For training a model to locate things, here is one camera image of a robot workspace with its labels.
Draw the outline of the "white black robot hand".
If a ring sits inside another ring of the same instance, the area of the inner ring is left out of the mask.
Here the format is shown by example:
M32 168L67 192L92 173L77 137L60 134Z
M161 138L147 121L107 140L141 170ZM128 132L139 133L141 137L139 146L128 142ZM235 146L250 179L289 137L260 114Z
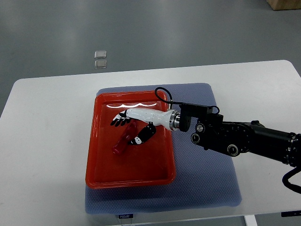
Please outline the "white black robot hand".
M179 129L180 112L177 110L159 111L149 108L130 108L120 112L113 118L111 125L115 127L124 126L130 119L136 119L148 124L138 133L136 137L128 141L129 145L140 145L148 141L156 133L156 126L163 126L167 130Z

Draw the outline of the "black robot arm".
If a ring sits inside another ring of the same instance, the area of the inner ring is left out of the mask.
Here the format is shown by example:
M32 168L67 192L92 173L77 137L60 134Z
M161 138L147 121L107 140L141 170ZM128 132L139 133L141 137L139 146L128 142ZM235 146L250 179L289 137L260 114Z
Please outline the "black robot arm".
M191 135L193 144L205 150L213 150L231 157L241 153L253 154L273 159L283 164L301 169L301 136L269 129L259 121L224 121L217 106L206 106L178 102L180 110L165 112L149 108L129 108L118 113L111 122L112 126L123 126L131 120L148 124L142 137L136 137L132 144L141 144L152 136L156 126L168 130L187 132L191 119L196 118L195 131Z

